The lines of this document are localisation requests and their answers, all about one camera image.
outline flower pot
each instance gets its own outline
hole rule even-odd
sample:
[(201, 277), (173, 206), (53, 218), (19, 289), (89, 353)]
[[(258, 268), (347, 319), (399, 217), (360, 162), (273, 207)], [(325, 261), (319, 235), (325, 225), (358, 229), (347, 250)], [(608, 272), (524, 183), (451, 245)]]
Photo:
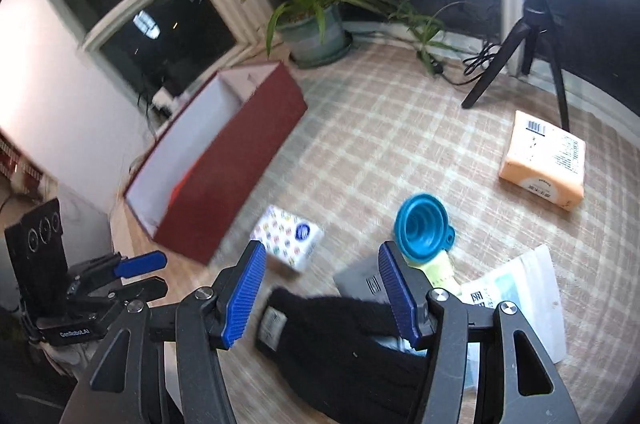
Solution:
[(320, 41), (320, 28), (315, 16), (277, 27), (282, 40), (291, 51), (293, 61), (303, 68), (319, 67), (337, 61), (348, 51), (350, 44), (342, 28), (336, 5), (324, 10), (326, 30)]

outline red box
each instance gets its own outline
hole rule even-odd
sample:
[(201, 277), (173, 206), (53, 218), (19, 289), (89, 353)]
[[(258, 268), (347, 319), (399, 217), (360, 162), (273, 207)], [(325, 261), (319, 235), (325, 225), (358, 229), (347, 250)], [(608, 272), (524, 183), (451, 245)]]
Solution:
[(305, 111), (282, 63), (217, 71), (132, 176), (127, 205), (151, 240), (207, 263)]

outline checkered floor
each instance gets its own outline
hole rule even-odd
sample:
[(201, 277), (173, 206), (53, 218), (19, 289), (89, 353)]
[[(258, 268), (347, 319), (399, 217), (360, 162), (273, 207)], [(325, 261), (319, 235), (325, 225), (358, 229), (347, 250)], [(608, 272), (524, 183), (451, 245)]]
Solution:
[[(556, 99), (517, 80), (498, 77), (471, 110), (455, 88), (427, 77), (413, 54), (364, 45), (340, 62), (292, 73), (309, 110), (242, 208), (208, 268), (171, 255), (167, 301), (210, 284), (235, 263), (255, 221), (269, 204), (324, 227), (309, 269), (297, 279), (267, 272), (271, 288), (334, 293), (332, 275), (372, 254), (390, 237), (401, 202), (426, 191), (449, 211), (456, 229), (450, 252), (459, 281), (547, 244), (564, 308), (568, 356), (559, 371), (583, 424), (613, 413), (640, 357), (640, 152), (593, 115), (570, 108), (572, 131), (586, 141), (586, 198), (571, 214), (498, 180), (514, 111), (559, 123)], [(462, 80), (460, 68), (447, 67)], [(134, 247), (143, 241), (130, 222)], [(273, 365), (253, 349), (257, 313), (247, 337), (221, 354), (239, 423), (325, 422), (295, 399)], [(471, 422), (471, 394), (460, 422)]]

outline black cable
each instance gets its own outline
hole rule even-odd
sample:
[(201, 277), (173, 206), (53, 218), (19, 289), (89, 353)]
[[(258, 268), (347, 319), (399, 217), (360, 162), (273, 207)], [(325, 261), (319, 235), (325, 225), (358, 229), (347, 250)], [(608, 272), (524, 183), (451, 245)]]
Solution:
[(4, 199), (4, 201), (2, 202), (2, 204), (0, 204), (0, 213), (2, 213), (2, 210), (4, 209), (4, 207), (14, 198), (21, 198), (22, 200), (29, 200), (32, 204), (36, 205), (36, 204), (40, 204), (41, 203), (41, 199), (34, 196), (33, 194), (28, 194), (28, 193), (16, 193), (15, 191), (12, 191), (9, 196), (7, 198)]
[[(466, 65), (465, 70), (463, 72), (464, 75), (470, 76), (473, 74), (478, 68), (483, 68), (482, 65), (485, 63), (490, 63), (495, 57), (495, 53), (491, 53), (490, 50), (494, 47), (497, 47), (498, 43), (491, 43), (488, 39), (485, 39), (482, 42), (482, 48), (480, 52), (478, 52), (477, 56), (472, 56), (470, 58), (466, 58), (462, 60), (462, 64)], [(482, 77), (484, 74), (484, 70), (480, 72), (478, 75), (472, 77), (467, 81), (462, 81), (461, 83), (457, 83), (455, 81), (451, 81), (444, 73), (440, 74), (441, 77), (447, 81), (447, 83), (452, 84), (453, 86), (463, 86), (465, 84), (473, 83)]]
[(138, 94), (138, 108), (140, 108), (140, 99), (142, 99), (142, 94), (145, 94), (145, 102), (146, 102), (146, 109), (145, 109), (146, 127), (151, 132), (151, 135), (153, 136), (154, 140), (158, 142), (158, 136), (156, 135), (156, 130), (154, 130), (154, 127), (151, 125), (151, 119), (149, 117), (149, 108), (151, 107), (151, 102), (149, 101), (147, 90), (141, 90), (140, 93)]

